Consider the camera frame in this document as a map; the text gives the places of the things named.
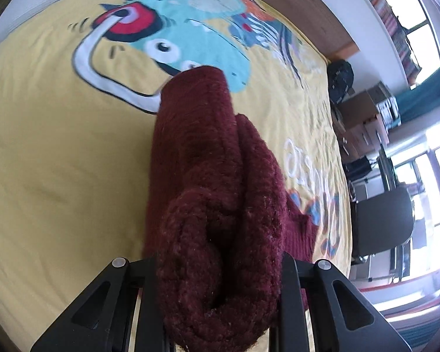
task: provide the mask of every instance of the cartoon print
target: cartoon print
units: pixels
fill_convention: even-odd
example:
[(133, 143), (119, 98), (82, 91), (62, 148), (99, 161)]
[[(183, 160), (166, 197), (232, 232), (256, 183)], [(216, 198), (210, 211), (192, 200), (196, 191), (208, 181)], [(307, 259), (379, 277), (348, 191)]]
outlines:
[[(93, 87), (149, 114), (158, 111), (162, 86), (153, 95), (139, 93), (94, 70), (92, 54), (103, 37), (144, 52), (170, 77), (200, 65), (218, 67), (231, 92), (247, 85), (251, 66), (245, 50), (256, 45), (270, 50), (301, 81), (290, 55), (291, 31), (253, 0), (123, 0), (101, 6), (106, 12), (75, 50), (74, 69)], [(213, 18), (229, 23), (232, 39), (205, 23)]]
[[(328, 255), (331, 259), (334, 258), (337, 252), (337, 248), (341, 243), (341, 234), (339, 233), (339, 194), (334, 195), (331, 200), (330, 205), (327, 204), (327, 199), (323, 196), (324, 199), (324, 215), (323, 215), (323, 229), (322, 233), (326, 235), (323, 243), (321, 244), (321, 252), (323, 255)], [(334, 243), (331, 241), (331, 228), (329, 226), (330, 222), (330, 213), (329, 210), (334, 210), (334, 216), (337, 218), (336, 221), (336, 239)]]
[(288, 138), (284, 143), (284, 171), (294, 184), (312, 194), (311, 200), (304, 200), (296, 189), (289, 195), (302, 213), (310, 216), (312, 223), (320, 228), (324, 236), (319, 245), (321, 254), (332, 260), (341, 243), (340, 196), (330, 191), (327, 177), (307, 161), (304, 151)]

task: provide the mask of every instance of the cartoon eye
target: cartoon eye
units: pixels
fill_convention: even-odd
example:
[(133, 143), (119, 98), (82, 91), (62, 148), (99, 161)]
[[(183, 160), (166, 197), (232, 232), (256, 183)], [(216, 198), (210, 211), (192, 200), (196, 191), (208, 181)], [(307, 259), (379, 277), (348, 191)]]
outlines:
[(164, 38), (148, 41), (144, 50), (150, 58), (160, 63), (173, 63), (181, 56), (179, 47)]
[(96, 28), (109, 16), (121, 17), (104, 36), (111, 41), (135, 42), (158, 32), (162, 26), (157, 12), (142, 3), (136, 1), (108, 10), (97, 17), (92, 27)]
[(183, 61), (181, 63), (181, 71), (186, 71), (190, 69), (195, 69), (196, 67), (202, 66), (200, 63), (194, 62), (194, 61)]

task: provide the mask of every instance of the blue cartoon face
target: blue cartoon face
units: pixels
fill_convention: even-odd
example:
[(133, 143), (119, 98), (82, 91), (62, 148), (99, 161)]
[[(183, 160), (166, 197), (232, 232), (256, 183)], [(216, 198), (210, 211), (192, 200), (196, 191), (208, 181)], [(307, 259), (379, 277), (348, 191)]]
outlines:
[(139, 0), (160, 16), (184, 22), (191, 19), (205, 21), (210, 18), (230, 17), (246, 11), (241, 0)]
[(172, 76), (200, 65), (218, 67), (225, 73), (232, 92), (241, 91), (249, 78), (250, 62), (246, 56), (224, 36), (199, 21), (186, 20), (164, 28), (132, 46)]
[(157, 62), (171, 76), (197, 67), (218, 67), (230, 91), (241, 91), (250, 74), (250, 62), (225, 36), (202, 21), (245, 11), (241, 0), (129, 0), (109, 6), (93, 27), (109, 16), (121, 17), (105, 34), (113, 41), (130, 43)]
[[(248, 83), (251, 66), (244, 51), (252, 46), (271, 51), (301, 80), (290, 55), (291, 32), (254, 0), (123, 1), (101, 4), (106, 12), (93, 21), (93, 31), (74, 52), (73, 65), (90, 85), (145, 112), (157, 112), (162, 86), (147, 95), (99, 74), (92, 68), (91, 57), (101, 38), (128, 43), (171, 76), (199, 65), (217, 67), (231, 92), (243, 90)], [(223, 20), (232, 38), (207, 25), (213, 19)]]

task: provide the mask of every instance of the bookshelf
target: bookshelf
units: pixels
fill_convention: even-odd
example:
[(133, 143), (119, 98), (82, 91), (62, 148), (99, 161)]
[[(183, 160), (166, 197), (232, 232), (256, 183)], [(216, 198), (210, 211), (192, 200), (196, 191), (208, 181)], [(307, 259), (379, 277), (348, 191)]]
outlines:
[(386, 0), (369, 0), (378, 16), (383, 21), (386, 30), (398, 52), (402, 66), (409, 81), (415, 81), (420, 72), (420, 67), (411, 59), (411, 49), (407, 43), (406, 33), (400, 25), (392, 7)]
[(370, 0), (322, 0), (350, 34), (360, 52), (348, 58), (359, 93), (382, 81), (392, 94), (409, 88), (405, 68), (385, 23)]

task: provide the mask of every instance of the curtain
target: curtain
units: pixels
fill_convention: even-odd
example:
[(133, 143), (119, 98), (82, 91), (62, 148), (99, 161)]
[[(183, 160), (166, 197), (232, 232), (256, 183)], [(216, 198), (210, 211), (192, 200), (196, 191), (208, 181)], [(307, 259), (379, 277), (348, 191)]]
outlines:
[(440, 106), (440, 68), (415, 89), (396, 95), (396, 101), (402, 123)]

